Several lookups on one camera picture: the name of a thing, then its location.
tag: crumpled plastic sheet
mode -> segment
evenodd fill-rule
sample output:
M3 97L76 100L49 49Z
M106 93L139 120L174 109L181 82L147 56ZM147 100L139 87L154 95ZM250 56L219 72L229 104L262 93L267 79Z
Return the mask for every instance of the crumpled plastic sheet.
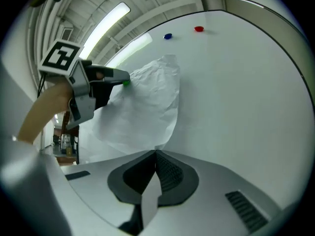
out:
M177 121L180 68L165 55L130 74L128 86L114 86L107 106L80 125L82 163L142 150L162 149Z

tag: pipe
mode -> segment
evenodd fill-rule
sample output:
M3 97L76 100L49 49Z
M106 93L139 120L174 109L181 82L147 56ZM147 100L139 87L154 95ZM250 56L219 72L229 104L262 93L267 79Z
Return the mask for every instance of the pipe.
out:
M35 78L35 74L34 74L34 68L36 69L35 64L33 64L32 62L32 57L31 57L31 49L33 48L34 42L32 42L34 40L34 38L31 37L31 31L34 30L33 27L33 22L34 22L34 18L36 17L35 13L38 13L38 8L32 8L31 10L31 15L29 18L29 23L28 23L28 29L27 29L27 34L26 34L26 53L27 53L27 58L28 58L28 64L29 64L29 69L31 71L31 76L32 76L32 80L34 82L34 85L36 88L38 88L38 84L37 84L37 80Z
M44 35L44 40L43 40L43 54L48 50L48 43L50 39L51 30L53 28L54 20L55 20L55 17L57 15L60 5L61 5L61 1L55 3L52 11L49 14L47 25L46 25L46 31Z
M51 34L49 37L49 45L48 46L50 46L54 42L54 40L56 39L56 34L58 31L60 20L61 20L60 17L55 18L54 25L53 25L53 28L51 30Z
M41 51L42 51L43 35L44 35L48 13L50 11L50 8L53 2L54 0L47 0L44 10L43 10L43 14L41 15L40 22L39 22L38 33L37 33L37 45L36 45L37 67L39 66L42 59Z
M44 4L40 6L40 11L39 11L39 14L37 15L35 31L34 31L33 54L34 54L34 62L36 66L37 66L37 53L36 53L37 33L38 33L40 17L43 14L44 6L45 6Z

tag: ceiling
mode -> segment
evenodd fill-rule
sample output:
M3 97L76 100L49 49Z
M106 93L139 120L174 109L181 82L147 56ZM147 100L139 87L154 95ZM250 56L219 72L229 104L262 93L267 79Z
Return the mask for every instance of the ceiling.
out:
M120 2L130 7L92 50L89 59L106 64L132 39L150 28L172 18L204 10L202 0L71 0L62 20L74 25L70 41L84 43L93 29Z

